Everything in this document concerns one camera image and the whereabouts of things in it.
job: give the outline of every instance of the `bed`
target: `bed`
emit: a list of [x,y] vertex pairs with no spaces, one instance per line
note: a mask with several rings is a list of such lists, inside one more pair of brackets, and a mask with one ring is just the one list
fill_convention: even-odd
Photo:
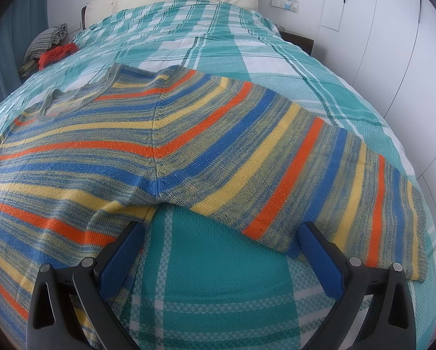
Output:
[[[178,64],[275,90],[362,137],[419,188],[380,114],[317,60],[283,41],[257,8],[258,0],[92,0],[83,9],[86,29],[73,40],[80,50],[34,74],[0,104],[0,133],[50,91],[98,81],[114,62],[154,72]],[[426,210],[428,275],[424,283],[409,282],[417,349],[427,347],[436,318],[436,233]],[[143,256],[120,294],[127,302],[114,299],[111,307],[143,349],[298,349],[333,305],[306,263],[177,206],[162,206],[155,215]],[[367,298],[357,329],[368,306]],[[0,325],[23,348],[25,322],[9,325],[5,315],[0,311]],[[83,327],[96,345],[88,323]],[[353,326],[342,347],[355,335]]]

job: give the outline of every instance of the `checkered pillow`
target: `checkered pillow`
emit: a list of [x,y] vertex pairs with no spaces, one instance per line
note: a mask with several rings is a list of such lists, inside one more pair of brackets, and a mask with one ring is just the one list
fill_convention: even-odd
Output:
[[23,64],[33,59],[38,59],[51,46],[59,44],[67,35],[67,24],[60,24],[42,31],[28,46],[27,52],[23,57]]

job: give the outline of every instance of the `blue curtain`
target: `blue curtain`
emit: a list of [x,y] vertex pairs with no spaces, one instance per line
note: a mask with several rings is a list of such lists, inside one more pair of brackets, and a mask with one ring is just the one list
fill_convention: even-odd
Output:
[[22,83],[17,69],[33,39],[48,29],[46,0],[14,0],[0,19],[0,102]]

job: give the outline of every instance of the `dark wooden nightstand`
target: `dark wooden nightstand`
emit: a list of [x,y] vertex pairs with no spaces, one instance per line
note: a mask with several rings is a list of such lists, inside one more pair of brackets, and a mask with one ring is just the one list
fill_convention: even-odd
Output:
[[307,54],[312,55],[312,49],[314,47],[313,39],[308,39],[289,31],[280,31],[279,34],[281,38],[284,39],[286,42],[290,42],[293,45],[297,45],[302,50],[304,50]]

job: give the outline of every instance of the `sweater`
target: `sweater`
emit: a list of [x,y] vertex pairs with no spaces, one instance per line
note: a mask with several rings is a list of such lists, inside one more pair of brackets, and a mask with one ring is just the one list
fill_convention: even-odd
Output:
[[50,93],[0,137],[8,324],[26,325],[42,263],[97,256],[162,202],[290,257],[312,221],[348,257],[426,276],[420,192],[359,137],[247,81],[114,64],[101,82]]

